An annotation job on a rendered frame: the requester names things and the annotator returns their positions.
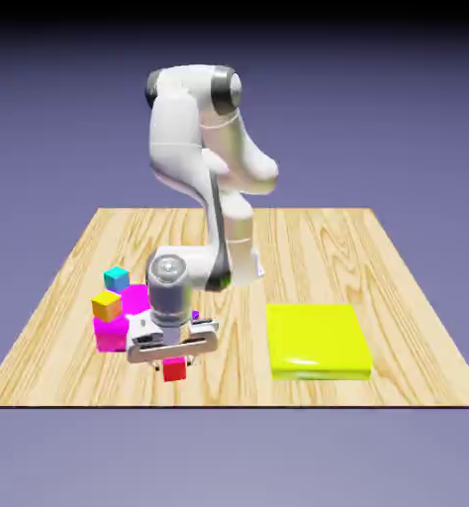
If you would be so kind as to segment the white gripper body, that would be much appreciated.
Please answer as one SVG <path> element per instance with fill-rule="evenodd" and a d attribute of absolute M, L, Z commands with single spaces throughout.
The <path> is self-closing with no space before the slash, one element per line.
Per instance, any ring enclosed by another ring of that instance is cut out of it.
<path fill-rule="evenodd" d="M 131 363 L 140 363 L 180 356 L 198 356 L 215 351 L 218 344 L 219 341 L 215 332 L 203 331 L 199 334 L 193 334 L 185 342 L 174 345 L 157 342 L 132 345 L 128 349 L 127 357 Z"/>

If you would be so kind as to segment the small red cube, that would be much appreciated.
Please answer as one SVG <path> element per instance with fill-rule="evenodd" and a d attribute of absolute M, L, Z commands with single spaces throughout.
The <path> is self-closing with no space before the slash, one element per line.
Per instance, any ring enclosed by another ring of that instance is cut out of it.
<path fill-rule="evenodd" d="M 174 382 L 183 380 L 187 375 L 187 360 L 184 356 L 166 358 L 162 361 L 163 380 Z"/>

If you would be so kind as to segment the small orange cube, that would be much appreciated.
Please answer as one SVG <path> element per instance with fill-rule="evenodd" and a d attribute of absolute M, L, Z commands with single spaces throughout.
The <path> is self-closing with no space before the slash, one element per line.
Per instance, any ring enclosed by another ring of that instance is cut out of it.
<path fill-rule="evenodd" d="M 123 313 L 122 297 L 119 293 L 103 290 L 91 300 L 93 316 L 110 322 Z"/>

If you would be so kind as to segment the small cyan cube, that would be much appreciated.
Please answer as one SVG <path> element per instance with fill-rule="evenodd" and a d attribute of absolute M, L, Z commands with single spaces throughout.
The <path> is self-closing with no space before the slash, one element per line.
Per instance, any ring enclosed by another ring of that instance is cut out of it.
<path fill-rule="evenodd" d="M 121 293 L 130 285 L 130 272 L 118 265 L 103 273 L 105 288 L 109 291 Z"/>

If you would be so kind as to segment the large magenta box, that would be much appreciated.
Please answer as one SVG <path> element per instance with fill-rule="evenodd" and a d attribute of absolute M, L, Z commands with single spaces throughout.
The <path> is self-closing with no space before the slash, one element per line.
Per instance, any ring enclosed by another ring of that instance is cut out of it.
<path fill-rule="evenodd" d="M 139 314 L 150 308 L 145 284 L 130 284 L 119 293 L 122 297 L 123 313 L 110 322 L 93 316 L 94 333 L 99 352 L 123 352 L 129 330 L 129 315 Z"/>

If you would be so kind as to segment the large yellow box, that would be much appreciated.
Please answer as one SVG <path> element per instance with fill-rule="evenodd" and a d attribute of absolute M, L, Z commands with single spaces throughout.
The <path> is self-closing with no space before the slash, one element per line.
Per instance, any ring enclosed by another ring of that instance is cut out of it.
<path fill-rule="evenodd" d="M 272 377 L 367 380 L 372 357 L 356 314 L 345 303 L 266 306 Z"/>

